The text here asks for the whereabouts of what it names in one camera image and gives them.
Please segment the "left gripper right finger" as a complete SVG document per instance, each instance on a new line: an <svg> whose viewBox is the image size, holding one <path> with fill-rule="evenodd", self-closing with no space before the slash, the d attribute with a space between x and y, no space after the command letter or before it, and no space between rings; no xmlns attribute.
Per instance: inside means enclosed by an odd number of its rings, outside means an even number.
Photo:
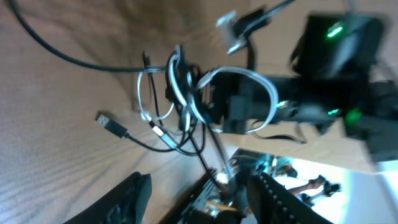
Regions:
<svg viewBox="0 0 398 224"><path fill-rule="evenodd" d="M247 200L261 224L331 224L267 174L248 178Z"/></svg>

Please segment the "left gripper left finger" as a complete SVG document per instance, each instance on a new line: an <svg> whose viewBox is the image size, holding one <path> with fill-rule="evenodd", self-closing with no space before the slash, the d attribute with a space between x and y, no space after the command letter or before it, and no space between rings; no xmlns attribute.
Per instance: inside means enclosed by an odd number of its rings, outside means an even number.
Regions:
<svg viewBox="0 0 398 224"><path fill-rule="evenodd" d="M66 224L142 223L152 195L150 174L135 172Z"/></svg>

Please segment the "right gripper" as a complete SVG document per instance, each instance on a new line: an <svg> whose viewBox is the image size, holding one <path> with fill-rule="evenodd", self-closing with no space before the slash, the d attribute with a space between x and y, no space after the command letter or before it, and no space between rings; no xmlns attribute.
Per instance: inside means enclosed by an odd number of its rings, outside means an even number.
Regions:
<svg viewBox="0 0 398 224"><path fill-rule="evenodd" d="M345 81L321 80L305 77L269 76L279 94L277 109L271 124L280 121L309 123L320 134L341 116L345 104ZM271 100L267 90L257 81L237 73L219 72L205 75L201 84L214 90L210 102L211 120L222 124L225 133L242 134L246 121L264 121L270 111Z"/></svg>

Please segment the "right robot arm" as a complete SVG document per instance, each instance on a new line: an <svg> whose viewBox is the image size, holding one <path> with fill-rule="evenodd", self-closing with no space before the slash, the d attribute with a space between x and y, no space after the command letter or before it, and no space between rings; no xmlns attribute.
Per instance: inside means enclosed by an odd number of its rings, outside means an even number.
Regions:
<svg viewBox="0 0 398 224"><path fill-rule="evenodd" d="M324 134L342 119L373 161L397 159L397 87L371 81L386 29L370 14L309 14L290 56L295 76L270 77L279 95L272 123L309 123Z"/></svg>

